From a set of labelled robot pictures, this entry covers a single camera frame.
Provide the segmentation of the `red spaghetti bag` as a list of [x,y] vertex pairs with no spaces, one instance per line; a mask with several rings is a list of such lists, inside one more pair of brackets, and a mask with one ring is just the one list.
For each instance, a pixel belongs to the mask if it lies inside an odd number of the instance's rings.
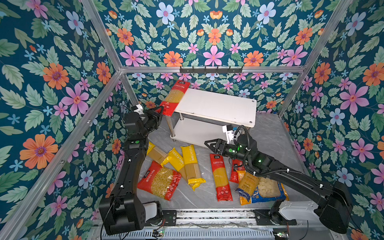
[[210,161],[213,171],[215,188],[217,192],[217,200],[233,201],[232,192],[229,185],[227,171],[225,168],[224,159],[221,155],[210,154]]
[[167,97],[161,102],[160,106],[163,107],[163,115],[171,117],[175,112],[177,106],[183,99],[185,93],[190,87],[190,82],[178,80]]

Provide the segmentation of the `yellow Pastatime spaghetti bag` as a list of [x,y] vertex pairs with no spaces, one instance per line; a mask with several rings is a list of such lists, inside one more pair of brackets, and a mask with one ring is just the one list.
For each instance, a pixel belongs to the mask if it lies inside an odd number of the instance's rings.
[[195,191],[206,180],[202,177],[194,145],[181,147],[188,185]]

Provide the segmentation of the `amber blue spaghetti bag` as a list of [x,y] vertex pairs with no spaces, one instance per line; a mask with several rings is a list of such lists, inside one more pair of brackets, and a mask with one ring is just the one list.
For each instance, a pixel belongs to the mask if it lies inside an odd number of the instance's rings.
[[251,200],[251,197],[259,185],[260,177],[254,176],[249,172],[245,172],[242,180],[240,181],[235,192],[247,201]]

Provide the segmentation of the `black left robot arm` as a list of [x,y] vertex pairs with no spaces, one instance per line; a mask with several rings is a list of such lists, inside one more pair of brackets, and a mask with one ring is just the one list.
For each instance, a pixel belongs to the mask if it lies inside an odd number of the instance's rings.
[[163,107],[155,107],[141,112],[134,107],[125,115],[127,138],[122,166],[113,190],[99,205],[103,227],[109,236],[139,231],[147,224],[159,224],[163,220],[158,201],[143,204],[137,196],[140,170],[149,148],[148,136],[159,128],[163,111]]

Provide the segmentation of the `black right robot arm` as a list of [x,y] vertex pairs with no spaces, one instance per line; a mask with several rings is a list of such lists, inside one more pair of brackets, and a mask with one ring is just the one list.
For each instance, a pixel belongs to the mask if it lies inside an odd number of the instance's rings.
[[314,213],[325,227],[339,234],[347,233],[353,201],[345,184],[320,181],[289,168],[260,152],[257,142],[246,134],[237,137],[235,144],[214,139],[205,141],[205,146],[215,154],[241,160],[246,171],[255,177],[267,177],[305,195],[318,205]]

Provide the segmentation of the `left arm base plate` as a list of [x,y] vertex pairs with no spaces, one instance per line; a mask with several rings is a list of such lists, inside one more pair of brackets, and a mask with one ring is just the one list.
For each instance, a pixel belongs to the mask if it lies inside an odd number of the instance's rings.
[[157,215],[147,221],[147,224],[150,226],[176,226],[177,221],[177,211],[176,210],[163,210],[161,213],[158,212]]

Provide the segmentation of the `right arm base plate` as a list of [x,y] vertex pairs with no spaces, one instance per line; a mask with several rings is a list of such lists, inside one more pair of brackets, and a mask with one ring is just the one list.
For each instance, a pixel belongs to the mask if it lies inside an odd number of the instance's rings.
[[296,226],[296,220],[286,220],[279,212],[271,212],[269,209],[253,210],[258,226]]

